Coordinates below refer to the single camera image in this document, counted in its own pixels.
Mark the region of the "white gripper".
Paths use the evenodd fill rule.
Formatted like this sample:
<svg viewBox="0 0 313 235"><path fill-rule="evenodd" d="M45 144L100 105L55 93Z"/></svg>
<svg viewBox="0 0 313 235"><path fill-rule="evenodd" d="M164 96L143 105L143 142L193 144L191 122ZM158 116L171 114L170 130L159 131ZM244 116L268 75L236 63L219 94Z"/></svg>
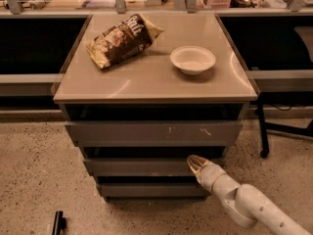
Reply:
<svg viewBox="0 0 313 235"><path fill-rule="evenodd" d="M197 155L189 156L187 163L203 189L213 194L220 191L222 177L226 175L226 171L220 165L209 164L208 159Z"/></svg>

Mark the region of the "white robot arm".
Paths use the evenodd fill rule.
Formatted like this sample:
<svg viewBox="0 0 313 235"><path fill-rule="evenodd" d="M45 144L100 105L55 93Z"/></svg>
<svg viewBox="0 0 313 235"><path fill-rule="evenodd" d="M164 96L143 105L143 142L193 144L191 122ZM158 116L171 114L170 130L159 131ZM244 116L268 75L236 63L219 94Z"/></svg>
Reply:
<svg viewBox="0 0 313 235"><path fill-rule="evenodd" d="M241 227L262 223L274 235L312 235L250 184L240 184L218 164L191 155L187 163L202 188L219 198L227 214Z"/></svg>

